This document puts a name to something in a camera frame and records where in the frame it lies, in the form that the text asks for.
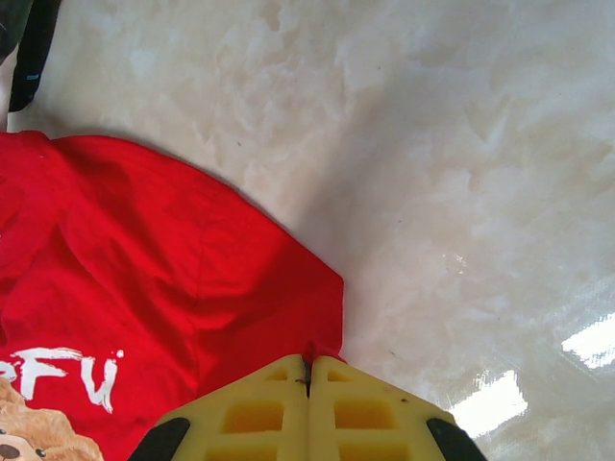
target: bear nose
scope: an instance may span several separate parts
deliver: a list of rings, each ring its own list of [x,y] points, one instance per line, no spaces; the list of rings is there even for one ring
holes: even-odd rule
[[[11,447],[10,445],[2,444],[0,445],[0,458],[4,459],[15,459],[18,458],[21,453],[15,447]]]

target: dark object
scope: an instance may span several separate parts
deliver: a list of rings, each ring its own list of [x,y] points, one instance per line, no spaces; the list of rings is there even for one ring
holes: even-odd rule
[[[13,0],[13,2],[21,3],[22,0]],[[12,77],[11,106],[9,107],[11,112],[24,109],[37,93],[42,69],[51,48],[61,2],[62,0],[30,2],[32,8],[19,44],[17,67]]]
[[[23,36],[32,0],[0,0],[0,64]]]
[[[487,461],[465,430],[438,418],[428,420],[427,427],[446,461]]]
[[[0,456],[2,459],[17,459],[21,453],[11,445],[0,445]]]
[[[171,461],[189,428],[186,418],[157,425],[143,437],[128,461]]]
[[[311,364],[304,359],[304,375],[303,377],[296,379],[296,382],[301,382],[302,384],[305,384],[306,386],[306,394],[307,397],[309,398],[309,388],[311,387]]]

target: marble floor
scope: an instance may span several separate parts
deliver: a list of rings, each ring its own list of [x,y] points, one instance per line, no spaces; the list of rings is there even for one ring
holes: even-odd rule
[[[490,460],[615,459],[612,0],[65,0],[10,127],[236,184]]]

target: yellow plastic part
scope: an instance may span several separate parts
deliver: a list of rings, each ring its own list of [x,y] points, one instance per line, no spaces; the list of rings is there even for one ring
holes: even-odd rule
[[[453,416],[330,357],[290,355],[167,414],[189,419],[173,461],[444,461],[426,426]]]
[[[273,362],[160,420],[188,418],[173,461],[305,461],[308,397],[300,355]]]
[[[312,366],[309,461],[444,461],[426,425],[450,413],[330,357]]]

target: yellow plastic object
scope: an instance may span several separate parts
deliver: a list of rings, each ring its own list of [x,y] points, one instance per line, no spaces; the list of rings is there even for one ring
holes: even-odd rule
[[[167,414],[129,461],[485,461],[453,416],[330,357],[290,355]]]
[[[305,461],[305,372],[290,355],[165,415],[190,421],[173,461]]]
[[[312,366],[309,461],[444,461],[426,421],[453,416],[330,357]]]

